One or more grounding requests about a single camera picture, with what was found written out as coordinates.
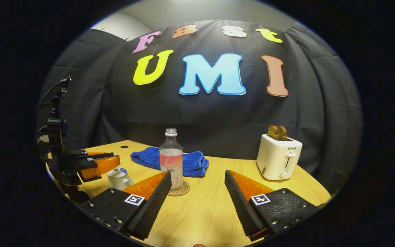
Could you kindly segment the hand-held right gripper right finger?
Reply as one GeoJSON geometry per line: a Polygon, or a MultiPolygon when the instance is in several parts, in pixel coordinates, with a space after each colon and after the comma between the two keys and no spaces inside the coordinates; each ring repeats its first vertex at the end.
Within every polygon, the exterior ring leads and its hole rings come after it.
{"type": "Polygon", "coordinates": [[[314,205],[288,188],[271,189],[232,170],[225,171],[224,183],[251,241],[285,233],[325,206],[314,205]]]}

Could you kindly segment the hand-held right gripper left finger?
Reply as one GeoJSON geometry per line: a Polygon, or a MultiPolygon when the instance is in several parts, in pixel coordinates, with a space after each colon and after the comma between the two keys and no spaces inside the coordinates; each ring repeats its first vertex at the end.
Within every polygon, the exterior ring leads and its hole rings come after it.
{"type": "Polygon", "coordinates": [[[108,188],[81,209],[119,233],[145,240],[170,189],[171,175],[164,171],[123,190],[108,188]]]}

